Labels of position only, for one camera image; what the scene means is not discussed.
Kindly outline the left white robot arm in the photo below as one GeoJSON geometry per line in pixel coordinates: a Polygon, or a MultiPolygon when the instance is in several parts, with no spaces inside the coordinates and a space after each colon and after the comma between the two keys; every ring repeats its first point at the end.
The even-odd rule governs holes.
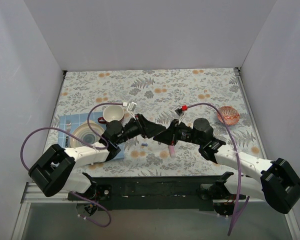
{"type": "Polygon", "coordinates": [[[151,139],[166,127],[137,114],[126,125],[118,120],[107,124],[99,141],[80,147],[63,148],[54,144],[28,170],[30,178],[46,197],[60,191],[75,192],[85,200],[96,196],[96,182],[87,173],[75,173],[73,169],[112,160],[119,152],[119,145],[136,137],[151,139]]]}

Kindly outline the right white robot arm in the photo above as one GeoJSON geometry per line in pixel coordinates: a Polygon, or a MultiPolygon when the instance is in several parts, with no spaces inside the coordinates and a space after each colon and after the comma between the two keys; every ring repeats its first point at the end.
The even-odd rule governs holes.
{"type": "Polygon", "coordinates": [[[175,119],[153,139],[169,146],[179,141],[198,145],[205,160],[237,170],[238,176],[225,173],[215,183],[222,199],[239,190],[241,195],[263,200],[282,214],[287,214],[300,199],[300,178],[287,160],[262,159],[236,151],[214,137],[214,129],[205,118],[196,119],[192,127],[175,119]]]}

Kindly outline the pink highlighter pen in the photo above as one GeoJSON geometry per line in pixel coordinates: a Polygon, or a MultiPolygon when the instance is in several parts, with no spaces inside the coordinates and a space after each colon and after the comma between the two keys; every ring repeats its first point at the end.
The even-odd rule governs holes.
{"type": "Polygon", "coordinates": [[[175,147],[173,145],[168,146],[169,154],[171,158],[174,158],[176,156],[175,147]]]}

